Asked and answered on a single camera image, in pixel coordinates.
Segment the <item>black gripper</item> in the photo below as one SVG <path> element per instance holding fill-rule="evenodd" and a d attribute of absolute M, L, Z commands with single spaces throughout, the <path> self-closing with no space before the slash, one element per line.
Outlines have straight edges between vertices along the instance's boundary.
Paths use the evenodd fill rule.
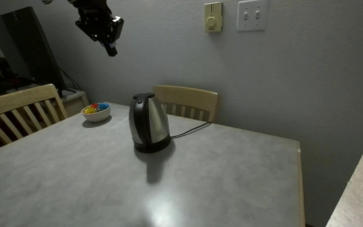
<path fill-rule="evenodd" d="M 116 56 L 118 52 L 115 46 L 122 32 L 123 18 L 113 17 L 107 0 L 71 0 L 71 4 L 79 14 L 79 20 L 75 22 L 76 26 L 93 41 L 100 43 L 108 56 Z M 105 26 L 97 19 L 86 19 L 89 16 L 105 19 Z"/>

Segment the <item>steel and black electric kettle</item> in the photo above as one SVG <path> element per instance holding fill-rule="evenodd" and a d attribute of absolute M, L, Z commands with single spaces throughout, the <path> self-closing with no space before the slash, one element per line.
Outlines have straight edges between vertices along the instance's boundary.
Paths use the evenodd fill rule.
<path fill-rule="evenodd" d="M 129 127 L 134 148 L 140 153 L 155 153 L 170 144 L 167 113 L 154 93 L 133 96 L 129 111 Z"/>

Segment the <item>heap of colourful small toys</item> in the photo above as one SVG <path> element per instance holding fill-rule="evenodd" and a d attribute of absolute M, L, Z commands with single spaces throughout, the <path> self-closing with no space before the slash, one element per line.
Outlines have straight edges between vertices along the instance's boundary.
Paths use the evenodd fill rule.
<path fill-rule="evenodd" d="M 109 109 L 109 108 L 110 108 L 110 104 L 108 104 L 106 102 L 99 102 L 99 103 L 94 103 L 92 105 L 85 107 L 82 110 L 82 113 L 83 114 L 94 114 L 94 113 L 105 111 L 106 109 Z"/>

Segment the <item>light wooden television cabinet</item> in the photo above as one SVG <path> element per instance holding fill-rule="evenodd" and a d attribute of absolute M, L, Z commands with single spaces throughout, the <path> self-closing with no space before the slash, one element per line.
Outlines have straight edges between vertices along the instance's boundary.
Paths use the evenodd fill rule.
<path fill-rule="evenodd" d="M 61 97 L 61 101 L 68 117 L 77 115 L 82 111 L 83 108 L 90 105 L 90 102 L 88 101 L 87 95 L 84 91 L 73 91 L 75 92 L 65 90 Z"/>

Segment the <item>black television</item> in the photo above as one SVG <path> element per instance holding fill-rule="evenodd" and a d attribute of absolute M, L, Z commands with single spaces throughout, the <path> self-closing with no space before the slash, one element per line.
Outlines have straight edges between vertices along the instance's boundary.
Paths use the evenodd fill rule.
<path fill-rule="evenodd" d="M 69 89 L 31 6 L 0 15 L 0 50 L 14 74 L 39 86 L 53 84 L 59 96 Z"/>

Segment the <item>white bowl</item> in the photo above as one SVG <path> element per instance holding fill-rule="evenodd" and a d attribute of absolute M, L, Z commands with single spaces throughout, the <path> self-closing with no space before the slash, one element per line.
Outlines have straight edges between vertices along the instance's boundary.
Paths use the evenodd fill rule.
<path fill-rule="evenodd" d="M 109 117 L 110 113 L 111 113 L 111 105 L 110 105 L 109 109 L 106 109 L 105 111 L 98 112 L 98 113 L 95 113 L 95 114 L 83 114 L 82 111 L 81 111 L 81 114 L 84 116 L 84 118 L 87 121 L 94 122 L 94 123 L 104 121 L 105 119 L 107 119 Z"/>

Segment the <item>light wooden chair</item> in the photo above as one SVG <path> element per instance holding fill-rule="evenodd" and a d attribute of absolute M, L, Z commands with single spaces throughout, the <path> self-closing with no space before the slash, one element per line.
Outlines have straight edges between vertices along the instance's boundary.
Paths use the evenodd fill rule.
<path fill-rule="evenodd" d="M 203 122 L 215 122 L 220 96 L 217 92 L 183 86 L 157 85 L 153 93 L 165 113 Z"/>
<path fill-rule="evenodd" d="M 15 127 L 13 122 L 6 116 L 6 113 L 11 112 L 22 128 L 26 131 L 28 135 L 34 133 L 30 126 L 27 124 L 25 119 L 20 115 L 18 109 L 22 108 L 30 121 L 36 127 L 38 131 L 42 130 L 42 126 L 40 122 L 36 119 L 36 116 L 30 109 L 30 105 L 34 105 L 39 115 L 41 116 L 44 124 L 49 127 L 52 125 L 49 117 L 46 115 L 41 102 L 44 102 L 45 106 L 49 114 L 52 117 L 54 123 L 60 122 L 59 114 L 56 111 L 56 108 L 52 106 L 51 99 L 55 100 L 56 105 L 59 108 L 59 111 L 62 115 L 63 119 L 68 118 L 68 114 L 64 108 L 64 105 L 59 97 L 58 91 L 53 84 L 47 84 L 43 86 L 37 86 L 30 89 L 25 89 L 17 92 L 12 92 L 9 94 L 5 94 L 0 96 L 0 119 L 6 126 L 10 129 L 10 131 L 16 136 L 17 139 L 23 138 L 23 135 L 19 132 L 19 130 Z M 13 141 L 9 138 L 9 136 L 0 128 L 0 140 L 5 144 L 12 143 Z"/>

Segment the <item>beige wall thermostat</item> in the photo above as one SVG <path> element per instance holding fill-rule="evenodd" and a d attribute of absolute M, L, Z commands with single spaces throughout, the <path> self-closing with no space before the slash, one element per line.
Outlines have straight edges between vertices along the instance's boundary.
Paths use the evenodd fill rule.
<path fill-rule="evenodd" d="M 221 32 L 223 27 L 223 3 L 214 2 L 204 4 L 205 32 Z"/>

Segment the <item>white light switch plate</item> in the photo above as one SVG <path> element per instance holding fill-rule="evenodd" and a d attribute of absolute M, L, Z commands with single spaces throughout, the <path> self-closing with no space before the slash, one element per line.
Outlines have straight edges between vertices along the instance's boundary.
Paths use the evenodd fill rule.
<path fill-rule="evenodd" d="M 237 31 L 264 31 L 268 15 L 268 0 L 246 0 L 238 3 Z"/>

